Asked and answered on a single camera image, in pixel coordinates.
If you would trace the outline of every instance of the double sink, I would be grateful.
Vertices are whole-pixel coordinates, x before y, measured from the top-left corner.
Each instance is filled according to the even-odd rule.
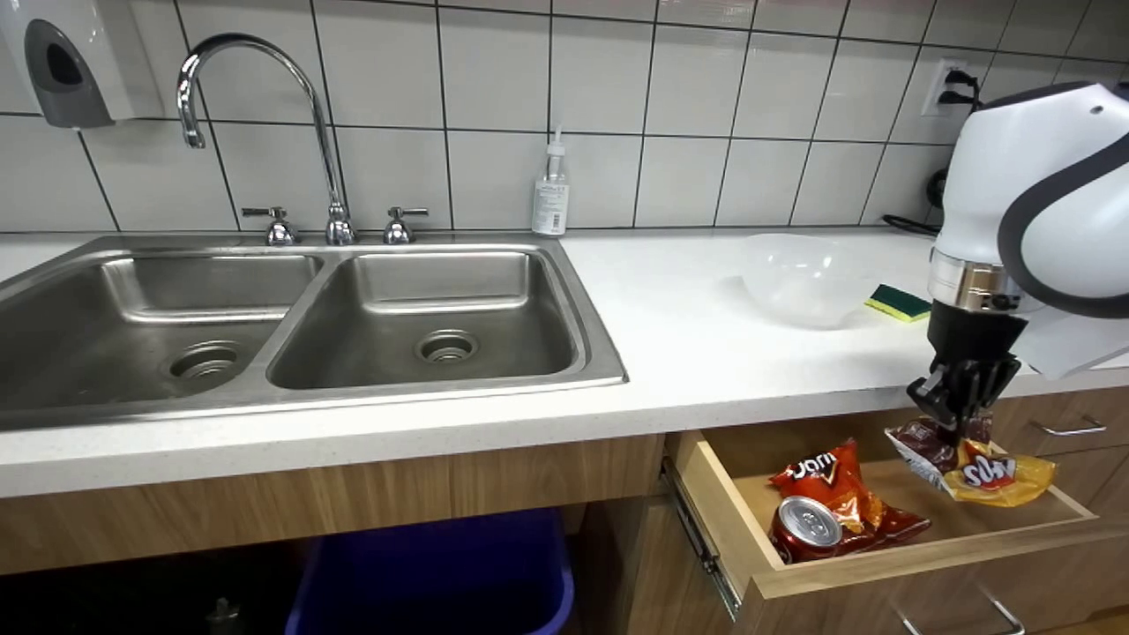
[[[553,238],[94,238],[0,324],[0,429],[623,382]]]

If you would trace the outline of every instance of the white tile wall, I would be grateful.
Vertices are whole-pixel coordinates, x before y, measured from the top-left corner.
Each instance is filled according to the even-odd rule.
[[[728,141],[648,138],[636,227],[712,227]]]
[[[857,227],[883,144],[813,144],[793,227]]]
[[[648,23],[569,20],[553,23],[553,127],[641,129]]]
[[[204,68],[215,144],[168,110],[187,43],[254,33],[328,91],[359,229],[527,229],[543,133],[569,138],[571,227],[857,227],[922,212],[919,176],[966,110],[943,64],[1007,94],[1129,73],[1126,0],[131,0],[165,115],[50,129],[0,51],[0,232],[322,232],[306,98],[261,51]]]
[[[648,133],[730,133],[746,33],[659,28]]]

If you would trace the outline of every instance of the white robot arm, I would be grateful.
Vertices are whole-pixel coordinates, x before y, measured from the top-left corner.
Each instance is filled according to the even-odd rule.
[[[1019,370],[1069,372],[1129,348],[1129,89],[1056,83],[960,129],[934,244],[933,376],[943,418]]]

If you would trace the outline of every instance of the white countertop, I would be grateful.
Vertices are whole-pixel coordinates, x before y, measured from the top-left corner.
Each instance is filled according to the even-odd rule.
[[[855,232],[890,256],[886,283],[922,292],[927,238]],[[77,238],[4,238],[0,274]],[[0,497],[131,483],[384,463],[694,428],[906,404],[927,359],[923,324],[860,309],[840,331],[785,328],[746,284],[746,237],[571,237],[581,274],[630,382],[495,397],[418,397],[269,417],[140,418],[0,434]],[[1069,382],[1019,372],[1008,396],[1129,385],[1129,359]]]

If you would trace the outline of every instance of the blue trash bin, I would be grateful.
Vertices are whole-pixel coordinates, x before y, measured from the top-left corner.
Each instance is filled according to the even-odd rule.
[[[575,583],[553,511],[328,535],[287,635],[553,635]]]

